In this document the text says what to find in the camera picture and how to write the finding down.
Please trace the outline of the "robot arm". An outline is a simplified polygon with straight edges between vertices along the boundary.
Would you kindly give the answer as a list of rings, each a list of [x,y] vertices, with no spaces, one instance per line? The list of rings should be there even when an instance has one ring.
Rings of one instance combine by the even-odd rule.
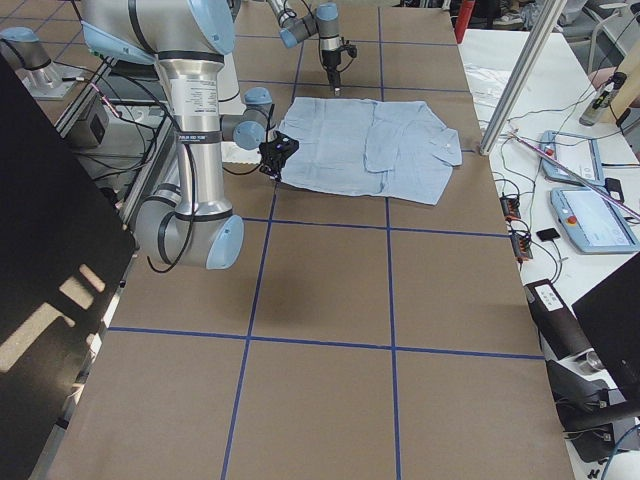
[[[223,142],[258,150],[260,170],[274,178],[299,144],[272,127],[265,89],[246,94],[241,114],[221,114],[219,79],[235,77],[228,3],[86,1],[81,12],[88,47],[153,66],[170,107],[179,182],[160,184],[143,201],[134,228],[149,263],[231,267],[241,251],[244,224],[224,193]]]
[[[335,96],[341,93],[341,73],[339,67],[342,53],[347,45],[340,35],[339,9],[334,2],[325,2],[299,17],[286,1],[268,1],[279,26],[279,36],[287,48],[318,37],[320,62],[324,69],[330,90]]]

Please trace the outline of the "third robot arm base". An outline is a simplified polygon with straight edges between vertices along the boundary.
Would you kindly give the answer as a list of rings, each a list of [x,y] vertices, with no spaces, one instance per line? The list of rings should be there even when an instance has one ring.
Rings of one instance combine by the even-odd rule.
[[[39,37],[27,27],[9,27],[1,31],[1,55],[14,72],[24,70],[22,80],[36,100],[62,100],[75,78],[65,82]]]

